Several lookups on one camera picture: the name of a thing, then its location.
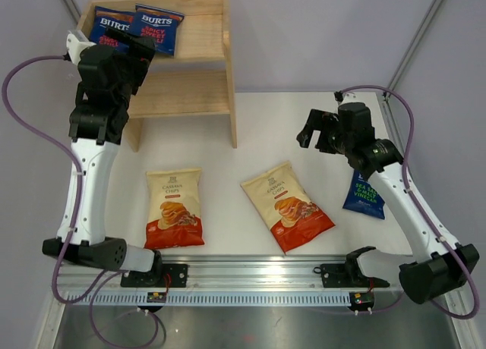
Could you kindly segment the blue Burts chilli bag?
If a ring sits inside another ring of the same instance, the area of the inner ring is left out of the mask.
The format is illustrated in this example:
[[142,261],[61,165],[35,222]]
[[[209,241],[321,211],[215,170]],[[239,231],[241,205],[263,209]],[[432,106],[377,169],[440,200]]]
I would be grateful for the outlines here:
[[116,11],[110,8],[96,6],[94,14],[95,18],[89,41],[100,45],[111,46],[119,52],[126,53],[128,46],[116,39],[108,37],[106,35],[106,28],[112,27],[116,30],[128,31],[134,19],[134,12]]

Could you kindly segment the Burts sea salt vinegar bag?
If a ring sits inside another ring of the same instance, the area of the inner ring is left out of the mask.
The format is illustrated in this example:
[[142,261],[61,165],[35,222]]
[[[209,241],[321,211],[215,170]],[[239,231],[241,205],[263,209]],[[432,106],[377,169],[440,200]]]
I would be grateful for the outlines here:
[[343,208],[376,219],[385,219],[385,202],[377,191],[354,170]]

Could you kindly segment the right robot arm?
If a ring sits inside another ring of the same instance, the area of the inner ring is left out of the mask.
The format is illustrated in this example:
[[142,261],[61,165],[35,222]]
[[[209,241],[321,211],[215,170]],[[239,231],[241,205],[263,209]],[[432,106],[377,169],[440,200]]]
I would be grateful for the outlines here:
[[344,155],[348,164],[377,191],[406,236],[413,261],[399,267],[399,283],[413,302],[423,304],[469,282],[480,255],[462,245],[419,199],[404,158],[392,141],[377,139],[371,111],[362,102],[347,102],[336,113],[310,111],[296,137],[307,148],[314,132],[316,149]]

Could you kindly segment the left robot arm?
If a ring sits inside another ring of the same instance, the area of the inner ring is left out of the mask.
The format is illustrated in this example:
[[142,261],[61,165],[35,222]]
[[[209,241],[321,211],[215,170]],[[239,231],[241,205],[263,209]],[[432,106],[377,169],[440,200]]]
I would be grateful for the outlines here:
[[73,158],[65,217],[42,252],[79,266],[137,272],[148,287],[164,277],[159,253],[107,237],[106,197],[109,176],[128,123],[131,97],[137,94],[156,53],[153,38],[108,27],[109,37],[126,45],[120,52],[90,42],[76,30],[67,38],[68,55],[80,75],[75,107],[69,117]]

